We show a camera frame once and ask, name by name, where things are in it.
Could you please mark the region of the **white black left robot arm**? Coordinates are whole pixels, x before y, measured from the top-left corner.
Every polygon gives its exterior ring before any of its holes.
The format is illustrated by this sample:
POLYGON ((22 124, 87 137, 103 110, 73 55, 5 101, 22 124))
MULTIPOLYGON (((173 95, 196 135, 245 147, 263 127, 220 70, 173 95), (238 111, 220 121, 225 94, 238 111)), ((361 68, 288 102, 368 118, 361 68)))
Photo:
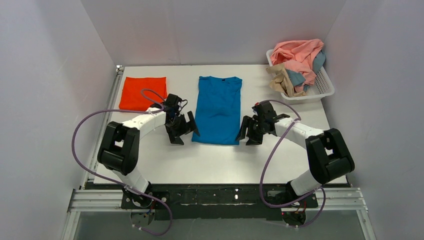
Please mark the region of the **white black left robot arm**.
POLYGON ((160 111, 138 115, 124 122, 111 121, 106 126, 97 161, 114 172, 131 192, 145 193, 150 182, 142 176, 138 167, 140 140, 156 128, 165 126, 171 144, 183 145, 182 135, 191 132, 199 136, 192 111, 182 113, 160 111))

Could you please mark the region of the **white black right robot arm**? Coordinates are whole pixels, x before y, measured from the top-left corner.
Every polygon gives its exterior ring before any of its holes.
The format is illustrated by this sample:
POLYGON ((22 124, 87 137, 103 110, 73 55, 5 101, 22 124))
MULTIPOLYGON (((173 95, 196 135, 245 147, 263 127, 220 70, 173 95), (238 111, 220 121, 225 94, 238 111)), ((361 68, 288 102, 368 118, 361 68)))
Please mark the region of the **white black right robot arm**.
POLYGON ((293 196, 305 195, 355 169, 354 160, 338 129, 310 127, 284 113, 268 118, 244 116, 235 139, 248 138, 246 145, 261 145, 266 134, 283 137, 306 150, 309 169, 287 183, 293 196))

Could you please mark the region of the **beige t shirt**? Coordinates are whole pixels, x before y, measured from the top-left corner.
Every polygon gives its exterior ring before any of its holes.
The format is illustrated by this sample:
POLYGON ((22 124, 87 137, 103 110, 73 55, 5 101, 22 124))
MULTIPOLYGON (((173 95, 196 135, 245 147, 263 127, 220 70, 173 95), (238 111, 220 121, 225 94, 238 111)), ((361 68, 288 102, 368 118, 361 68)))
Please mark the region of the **beige t shirt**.
POLYGON ((306 96, 306 92, 304 90, 301 90, 300 92, 295 91, 295 87, 292 84, 283 63, 268 67, 266 72, 268 74, 275 74, 269 83, 269 87, 271 89, 280 92, 289 98, 306 96))

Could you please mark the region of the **folded orange t shirt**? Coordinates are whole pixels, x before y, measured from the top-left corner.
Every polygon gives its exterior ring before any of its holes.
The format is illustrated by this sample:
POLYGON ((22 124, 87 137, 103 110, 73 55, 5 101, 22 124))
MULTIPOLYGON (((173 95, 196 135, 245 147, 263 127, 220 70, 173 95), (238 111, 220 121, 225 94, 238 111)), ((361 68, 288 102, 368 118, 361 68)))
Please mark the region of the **folded orange t shirt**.
POLYGON ((121 110, 146 111, 154 102, 168 96, 166 77, 126 77, 118 107, 121 110))

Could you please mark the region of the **grey blue t shirt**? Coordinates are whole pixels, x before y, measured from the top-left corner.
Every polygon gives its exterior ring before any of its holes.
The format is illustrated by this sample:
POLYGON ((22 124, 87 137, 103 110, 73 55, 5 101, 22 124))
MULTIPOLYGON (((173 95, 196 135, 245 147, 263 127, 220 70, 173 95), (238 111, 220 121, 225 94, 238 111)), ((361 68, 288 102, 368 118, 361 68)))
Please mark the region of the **grey blue t shirt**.
POLYGON ((315 79, 326 61, 326 55, 320 51, 312 61, 312 68, 296 60, 284 63, 287 75, 296 93, 306 92, 315 84, 315 79))

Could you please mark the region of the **white plastic laundry basket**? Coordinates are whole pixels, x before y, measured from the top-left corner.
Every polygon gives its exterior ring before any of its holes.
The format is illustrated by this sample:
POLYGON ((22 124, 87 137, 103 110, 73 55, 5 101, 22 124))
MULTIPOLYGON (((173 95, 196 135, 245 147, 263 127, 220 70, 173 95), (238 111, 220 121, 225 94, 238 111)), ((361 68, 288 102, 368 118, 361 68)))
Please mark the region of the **white plastic laundry basket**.
MULTIPOLYGON (((266 52, 266 57, 271 67, 270 55, 273 49, 270 49, 266 52)), ((312 85, 306 92, 306 96, 300 97, 287 97, 280 93, 282 96, 282 101, 286 104, 301 104, 301 103, 311 103, 321 100, 324 97, 331 96, 335 92, 335 89, 325 71, 322 67, 317 74, 314 85, 312 85)))

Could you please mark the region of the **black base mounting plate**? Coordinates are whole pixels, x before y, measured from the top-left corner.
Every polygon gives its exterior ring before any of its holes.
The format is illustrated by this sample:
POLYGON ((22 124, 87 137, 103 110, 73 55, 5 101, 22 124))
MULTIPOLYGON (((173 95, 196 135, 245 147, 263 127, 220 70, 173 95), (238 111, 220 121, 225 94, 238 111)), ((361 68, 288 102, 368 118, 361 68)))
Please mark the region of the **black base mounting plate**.
MULTIPOLYGON (((282 205, 295 200, 289 196, 284 183, 263 184, 264 199, 272 205, 282 205)), ((133 200, 133 193, 123 191, 121 208, 124 210, 146 211, 151 209, 154 219, 169 220, 169 213, 161 203, 150 199, 133 200)), ((172 211, 172 218, 177 219, 266 219, 281 221, 283 212, 271 208, 260 198, 259 184, 158 184, 154 183, 146 192, 167 204, 172 211)), ((317 209, 319 204, 316 195, 299 201, 300 207, 294 203, 287 206, 287 212, 298 211, 300 220, 306 219, 305 211, 317 209)))

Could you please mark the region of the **pink t shirt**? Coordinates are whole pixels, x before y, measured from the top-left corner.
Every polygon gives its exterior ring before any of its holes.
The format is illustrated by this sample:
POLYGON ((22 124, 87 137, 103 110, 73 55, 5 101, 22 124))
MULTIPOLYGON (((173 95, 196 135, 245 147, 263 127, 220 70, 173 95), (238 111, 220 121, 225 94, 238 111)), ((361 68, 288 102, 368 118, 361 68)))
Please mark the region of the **pink t shirt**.
POLYGON ((272 66, 295 60, 312 68, 313 60, 323 52, 323 47, 324 42, 320 39, 284 41, 274 47, 269 60, 272 66))

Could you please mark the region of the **aluminium frame rail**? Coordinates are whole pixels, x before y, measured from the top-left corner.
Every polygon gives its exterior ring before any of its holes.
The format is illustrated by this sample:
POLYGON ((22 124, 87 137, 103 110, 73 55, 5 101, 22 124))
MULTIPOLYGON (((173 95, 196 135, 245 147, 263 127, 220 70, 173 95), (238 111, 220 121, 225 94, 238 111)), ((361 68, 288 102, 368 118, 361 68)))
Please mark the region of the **aluminium frame rail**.
MULTIPOLYGON (((368 207, 359 187, 331 187, 325 189, 326 196, 316 194, 317 202, 326 200, 325 211, 356 211, 366 240, 375 240, 376 236, 368 216, 368 207)), ((117 189, 74 190, 67 207, 66 227, 62 238, 70 240, 75 235, 78 217, 81 212, 122 212, 123 193, 117 189)))

